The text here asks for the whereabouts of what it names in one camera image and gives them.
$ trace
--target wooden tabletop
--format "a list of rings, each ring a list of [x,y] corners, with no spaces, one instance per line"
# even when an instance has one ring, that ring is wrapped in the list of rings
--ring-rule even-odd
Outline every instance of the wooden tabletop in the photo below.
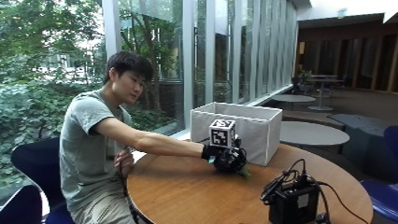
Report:
[[[134,164],[127,193],[145,215],[162,223],[270,223],[268,206],[259,195],[298,159],[307,174],[335,189],[344,205],[368,223],[370,196],[354,177],[334,163],[295,147],[279,145],[267,166],[248,164],[248,177],[215,171],[202,159],[146,154]],[[300,171],[302,163],[294,167]],[[332,191],[322,187],[331,212],[331,223],[363,223],[343,208]],[[316,214],[324,212],[319,196]]]

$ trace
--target round white table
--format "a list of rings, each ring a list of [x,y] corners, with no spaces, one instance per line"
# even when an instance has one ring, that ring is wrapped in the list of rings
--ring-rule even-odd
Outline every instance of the round white table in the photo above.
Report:
[[[327,107],[327,106],[322,105],[324,83],[326,82],[342,82],[343,80],[328,79],[328,78],[314,78],[314,79],[308,79],[307,81],[310,81],[310,82],[320,82],[320,92],[319,92],[319,101],[318,101],[319,104],[308,106],[308,109],[314,109],[314,110],[332,110],[331,107]]]
[[[291,110],[294,110],[294,103],[304,103],[304,102],[311,102],[315,100],[311,96],[291,95],[291,94],[274,95],[271,98],[272,98],[272,100],[276,100],[280,102],[290,102]]]
[[[282,143],[300,146],[335,146],[350,140],[348,135],[332,127],[300,122],[282,121],[280,135]]]

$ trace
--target black chair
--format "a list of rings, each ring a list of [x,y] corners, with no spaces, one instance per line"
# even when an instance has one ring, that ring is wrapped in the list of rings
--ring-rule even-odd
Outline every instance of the black chair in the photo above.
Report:
[[[33,185],[21,187],[0,209],[0,223],[41,224],[42,202]]]
[[[47,197],[46,223],[73,224],[61,192],[58,152],[59,138],[50,138],[15,147],[10,154],[10,161]]]
[[[306,95],[308,93],[310,89],[302,87],[299,77],[292,77],[291,83],[292,83],[292,88],[291,88],[292,95],[300,95],[300,94]]]

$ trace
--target man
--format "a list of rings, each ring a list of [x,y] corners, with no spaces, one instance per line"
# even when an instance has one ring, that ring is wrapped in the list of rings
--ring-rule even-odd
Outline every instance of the man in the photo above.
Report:
[[[127,126],[130,117],[121,104],[134,104],[151,76],[142,56],[115,53],[106,63],[102,88],[78,94],[66,110],[59,140],[61,187],[77,224],[134,223],[121,181],[134,161],[129,147],[206,160],[219,151]]]

